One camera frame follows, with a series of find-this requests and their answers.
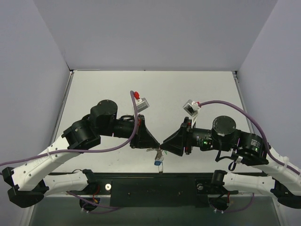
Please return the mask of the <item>blue plastic key tag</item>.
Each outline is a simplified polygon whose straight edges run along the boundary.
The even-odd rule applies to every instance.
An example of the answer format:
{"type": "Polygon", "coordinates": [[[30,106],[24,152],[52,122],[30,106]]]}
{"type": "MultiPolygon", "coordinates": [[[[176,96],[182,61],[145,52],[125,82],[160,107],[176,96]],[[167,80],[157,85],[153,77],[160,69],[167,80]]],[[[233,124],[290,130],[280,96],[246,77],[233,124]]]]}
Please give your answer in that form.
{"type": "Polygon", "coordinates": [[[162,164],[162,161],[161,160],[155,160],[154,161],[154,165],[155,166],[160,166],[162,164]]]}

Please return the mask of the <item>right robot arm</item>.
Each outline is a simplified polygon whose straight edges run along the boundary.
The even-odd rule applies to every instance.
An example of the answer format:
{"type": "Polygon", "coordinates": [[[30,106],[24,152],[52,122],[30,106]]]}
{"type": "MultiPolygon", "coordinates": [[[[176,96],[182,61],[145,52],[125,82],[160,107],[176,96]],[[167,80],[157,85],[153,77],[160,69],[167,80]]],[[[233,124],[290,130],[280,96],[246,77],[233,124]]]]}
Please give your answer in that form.
{"type": "Polygon", "coordinates": [[[215,170],[210,180],[216,192],[251,192],[272,198],[289,208],[301,207],[301,175],[287,157],[282,157],[263,139],[236,128],[229,116],[214,119],[211,129],[196,128],[186,117],[180,128],[163,141],[160,148],[178,156],[194,147],[216,150],[216,162],[231,160],[227,171],[215,170]]]}

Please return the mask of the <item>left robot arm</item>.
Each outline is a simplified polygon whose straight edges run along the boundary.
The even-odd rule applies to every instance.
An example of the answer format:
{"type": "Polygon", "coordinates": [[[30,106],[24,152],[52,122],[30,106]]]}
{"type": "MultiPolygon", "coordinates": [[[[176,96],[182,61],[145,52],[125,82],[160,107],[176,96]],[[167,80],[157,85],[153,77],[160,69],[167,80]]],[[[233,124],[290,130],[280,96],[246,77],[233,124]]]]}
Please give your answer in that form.
{"type": "Polygon", "coordinates": [[[93,147],[100,145],[102,136],[124,138],[125,142],[100,150],[101,153],[112,152],[126,145],[133,149],[159,148],[159,142],[146,128],[145,117],[140,113],[149,107],[147,100],[134,98],[133,103],[134,115],[117,118],[117,104],[112,100],[102,100],[39,155],[22,160],[22,165],[15,168],[5,163],[1,175],[10,185],[9,200],[20,208],[27,208],[56,193],[93,193],[97,179],[92,170],[83,169],[77,173],[56,176],[52,172],[82,153],[96,153],[93,147]]]}

